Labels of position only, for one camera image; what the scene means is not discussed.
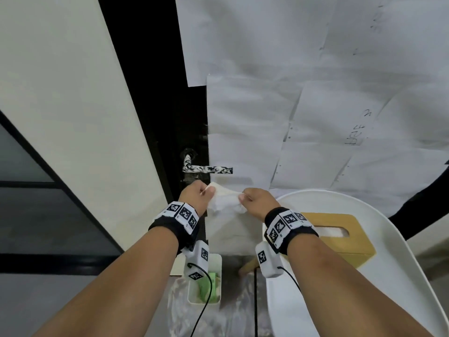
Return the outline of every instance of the wristband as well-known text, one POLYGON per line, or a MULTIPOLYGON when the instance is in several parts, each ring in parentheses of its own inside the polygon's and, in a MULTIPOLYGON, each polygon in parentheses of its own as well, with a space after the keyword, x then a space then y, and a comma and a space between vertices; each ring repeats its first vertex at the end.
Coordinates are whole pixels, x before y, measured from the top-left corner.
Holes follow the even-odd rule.
POLYGON ((284 207, 272 209, 265 217, 264 237, 276 253, 287 254, 290 241, 298 234, 319 236, 313 225, 299 212, 284 207))
POLYGON ((148 230, 154 227, 163 226, 173 232, 178 239, 178 254, 184 247, 194 244, 198 235, 199 216, 191 205, 173 201, 155 218, 148 230))

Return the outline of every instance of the green object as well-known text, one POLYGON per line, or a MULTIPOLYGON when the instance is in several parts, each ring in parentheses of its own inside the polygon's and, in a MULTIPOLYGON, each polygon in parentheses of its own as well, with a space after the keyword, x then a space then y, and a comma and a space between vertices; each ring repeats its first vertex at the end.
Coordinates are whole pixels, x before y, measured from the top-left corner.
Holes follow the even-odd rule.
MULTIPOLYGON (((210 294, 209 302, 215 303, 217 301, 216 288, 215 288, 215 280, 217 274, 215 272, 210 272, 209 277, 212 280, 212 293, 210 294)), ((199 297, 203 302, 206 302, 207 298, 209 297, 210 281, 207 277, 202 277, 201 279, 197 280, 197 284, 199 287, 199 297)))

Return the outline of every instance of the hand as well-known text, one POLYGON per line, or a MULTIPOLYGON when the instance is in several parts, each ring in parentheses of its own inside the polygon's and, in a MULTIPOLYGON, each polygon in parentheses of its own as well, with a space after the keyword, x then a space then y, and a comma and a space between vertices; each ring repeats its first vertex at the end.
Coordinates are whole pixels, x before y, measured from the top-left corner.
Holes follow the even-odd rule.
POLYGON ((239 195, 239 200, 251 215, 262 222, 272 209, 281 206, 272 194, 260 188, 246 188, 243 194, 239 195))
POLYGON ((207 185, 204 182, 196 180, 184 188, 178 201, 191 205, 197 211, 198 216, 201 216, 206 211, 209 201, 215 194, 215 187, 209 187, 207 189, 206 187, 207 185))

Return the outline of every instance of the person's right hand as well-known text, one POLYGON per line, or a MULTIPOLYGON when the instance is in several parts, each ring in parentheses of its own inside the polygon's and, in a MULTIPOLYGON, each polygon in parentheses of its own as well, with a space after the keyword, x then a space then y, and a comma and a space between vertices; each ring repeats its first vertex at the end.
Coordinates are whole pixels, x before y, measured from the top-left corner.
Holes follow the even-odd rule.
POLYGON ((239 195, 239 200, 251 215, 262 222, 272 209, 281 206, 272 194, 260 188, 246 188, 243 194, 239 195))

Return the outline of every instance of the person's left hand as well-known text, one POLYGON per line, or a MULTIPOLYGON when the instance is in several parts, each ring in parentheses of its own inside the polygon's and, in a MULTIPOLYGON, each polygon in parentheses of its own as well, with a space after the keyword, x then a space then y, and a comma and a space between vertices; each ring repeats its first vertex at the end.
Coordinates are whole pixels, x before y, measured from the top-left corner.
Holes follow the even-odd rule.
POLYGON ((184 188, 179 196, 179 202, 186 202, 197 211, 198 216, 201 216, 206 211, 209 201, 214 197, 215 187, 207 188, 207 185, 196 180, 191 185, 184 188))

